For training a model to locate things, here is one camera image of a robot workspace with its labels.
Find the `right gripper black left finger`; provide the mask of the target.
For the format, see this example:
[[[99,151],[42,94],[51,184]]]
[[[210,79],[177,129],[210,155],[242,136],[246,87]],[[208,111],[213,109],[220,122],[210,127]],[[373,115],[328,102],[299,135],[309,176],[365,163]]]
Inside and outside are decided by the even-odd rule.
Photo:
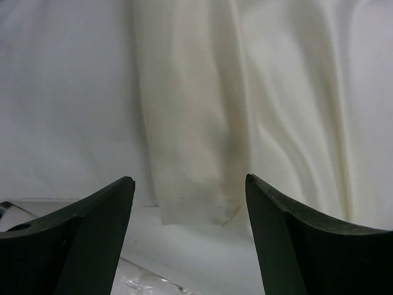
[[[134,190],[125,176],[1,232],[1,294],[110,294]]]

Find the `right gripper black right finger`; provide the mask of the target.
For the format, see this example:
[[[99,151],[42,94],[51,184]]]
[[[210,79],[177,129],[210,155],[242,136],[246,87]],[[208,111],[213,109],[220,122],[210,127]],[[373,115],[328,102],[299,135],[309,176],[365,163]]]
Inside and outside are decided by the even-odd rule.
[[[328,216],[247,175],[266,294],[391,294],[392,232]]]

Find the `cream pillowcase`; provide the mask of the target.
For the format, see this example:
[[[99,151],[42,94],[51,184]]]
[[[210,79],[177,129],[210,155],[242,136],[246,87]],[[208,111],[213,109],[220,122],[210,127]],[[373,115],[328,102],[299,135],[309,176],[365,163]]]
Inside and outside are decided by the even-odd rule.
[[[164,224],[234,222],[255,174],[392,228],[391,1],[135,1]]]

